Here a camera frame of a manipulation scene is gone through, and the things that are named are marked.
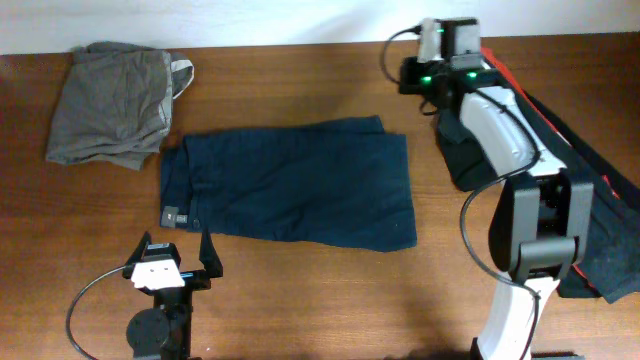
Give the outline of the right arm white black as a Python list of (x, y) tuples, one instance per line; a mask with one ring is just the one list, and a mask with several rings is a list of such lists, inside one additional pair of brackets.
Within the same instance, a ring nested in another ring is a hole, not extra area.
[(402, 94), (419, 94), (436, 112), (457, 115), (495, 171), (502, 192), (489, 227), (489, 268), (497, 282), (486, 324), (472, 341), (473, 359), (529, 359), (551, 294), (586, 251), (594, 185), (567, 171), (542, 142), (481, 52), (475, 18), (425, 18), (412, 27), (416, 56), (396, 79)]

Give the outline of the black garment with red trim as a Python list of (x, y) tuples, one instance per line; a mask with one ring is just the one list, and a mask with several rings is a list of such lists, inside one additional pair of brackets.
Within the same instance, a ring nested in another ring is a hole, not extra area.
[[(558, 286), (564, 298), (601, 297), (608, 302), (639, 289), (639, 190), (584, 142), (556, 114), (523, 91), (489, 55), (485, 62), (515, 91), (517, 103), (546, 147), (568, 172), (594, 185), (584, 258)], [(439, 113), (437, 140), (454, 184), (470, 198), (492, 187), (496, 173), (479, 144), (450, 110)]]

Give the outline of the navy blue shorts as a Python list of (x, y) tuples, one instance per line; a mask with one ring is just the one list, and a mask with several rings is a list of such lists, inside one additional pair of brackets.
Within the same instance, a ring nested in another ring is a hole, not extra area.
[(378, 116), (185, 136), (161, 163), (160, 224), (393, 252), (417, 243), (403, 134)]

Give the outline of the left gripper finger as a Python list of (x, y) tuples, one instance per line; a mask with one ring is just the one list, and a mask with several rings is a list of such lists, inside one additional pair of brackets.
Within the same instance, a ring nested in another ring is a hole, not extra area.
[(223, 264), (208, 230), (204, 230), (201, 235), (199, 261), (204, 266), (209, 278), (221, 278), (223, 276)]
[(141, 240), (139, 241), (138, 245), (136, 246), (136, 248), (132, 252), (131, 256), (125, 262), (125, 265), (126, 266), (134, 266), (137, 262), (139, 262), (143, 257), (145, 249), (147, 248), (147, 246), (150, 243), (151, 243), (151, 235), (150, 235), (150, 233), (148, 231), (146, 231), (143, 234), (143, 236), (142, 236)]

